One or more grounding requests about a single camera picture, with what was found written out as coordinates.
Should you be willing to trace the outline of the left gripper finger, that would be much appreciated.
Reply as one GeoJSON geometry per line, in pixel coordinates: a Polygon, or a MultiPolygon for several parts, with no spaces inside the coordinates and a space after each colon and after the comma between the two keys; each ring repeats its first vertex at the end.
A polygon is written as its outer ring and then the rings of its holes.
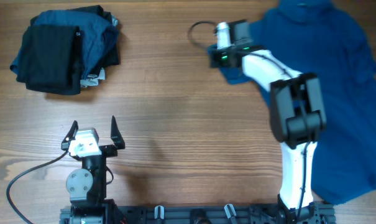
{"type": "Polygon", "coordinates": [[[75,140],[76,133],[78,131],[78,122],[74,121],[72,123],[72,126],[69,130],[69,132],[64,137],[62,143],[61,143],[61,150],[68,151],[70,144],[73,140],[75,140]]]}
{"type": "Polygon", "coordinates": [[[113,141],[113,144],[117,149],[125,149],[125,141],[119,131],[119,128],[117,126],[116,118],[115,116],[112,116],[111,118],[111,140],[113,141]]]}

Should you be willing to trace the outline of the blue polo shirt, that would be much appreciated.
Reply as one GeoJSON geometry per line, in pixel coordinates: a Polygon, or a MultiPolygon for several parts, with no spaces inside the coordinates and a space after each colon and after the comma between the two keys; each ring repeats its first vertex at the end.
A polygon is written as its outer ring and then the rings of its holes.
{"type": "Polygon", "coordinates": [[[319,78],[327,125],[314,192],[338,205],[376,190],[376,61],[361,26],[330,0],[282,0],[250,32],[285,65],[319,78]]]}

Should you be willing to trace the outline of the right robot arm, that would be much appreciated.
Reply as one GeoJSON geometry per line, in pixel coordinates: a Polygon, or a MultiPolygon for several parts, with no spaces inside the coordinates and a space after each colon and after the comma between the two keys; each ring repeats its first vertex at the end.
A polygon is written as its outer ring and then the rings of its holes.
{"type": "Polygon", "coordinates": [[[218,23],[214,34],[213,66],[239,68],[269,94],[270,127],[282,150],[282,186],[273,212],[276,223],[314,220],[313,154],[326,127],[319,79],[314,73],[289,68],[271,51],[254,45],[246,20],[218,23]]]}

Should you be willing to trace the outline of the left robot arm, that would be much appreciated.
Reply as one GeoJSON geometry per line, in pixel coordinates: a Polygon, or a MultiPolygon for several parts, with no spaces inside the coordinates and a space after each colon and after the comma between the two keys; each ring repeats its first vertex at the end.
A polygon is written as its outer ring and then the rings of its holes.
{"type": "Polygon", "coordinates": [[[115,117],[111,118],[112,144],[100,146],[94,128],[80,129],[73,122],[62,141],[62,150],[81,162],[81,168],[72,171],[66,179],[71,207],[60,214],[63,224],[126,224],[126,216],[118,209],[113,199],[106,198],[110,184],[106,174],[111,173],[106,159],[116,157],[117,151],[126,147],[115,117]]]}

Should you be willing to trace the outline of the navy blue folded garment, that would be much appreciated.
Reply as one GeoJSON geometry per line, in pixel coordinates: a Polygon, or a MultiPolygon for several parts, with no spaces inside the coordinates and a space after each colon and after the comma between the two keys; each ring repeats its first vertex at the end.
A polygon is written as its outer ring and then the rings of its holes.
{"type": "Polygon", "coordinates": [[[24,32],[10,70],[22,83],[64,87],[89,75],[118,36],[118,30],[95,13],[44,11],[24,32]]]}

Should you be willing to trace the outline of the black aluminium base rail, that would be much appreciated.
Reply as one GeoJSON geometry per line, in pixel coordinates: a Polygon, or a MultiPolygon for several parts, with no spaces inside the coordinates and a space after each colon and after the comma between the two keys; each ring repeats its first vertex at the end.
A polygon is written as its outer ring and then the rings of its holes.
{"type": "Polygon", "coordinates": [[[115,213],[104,210],[77,212],[63,209],[60,223],[130,223],[130,224],[172,224],[172,223],[281,223],[276,204],[253,204],[235,206],[227,204],[218,207],[119,207],[115,213]]]}

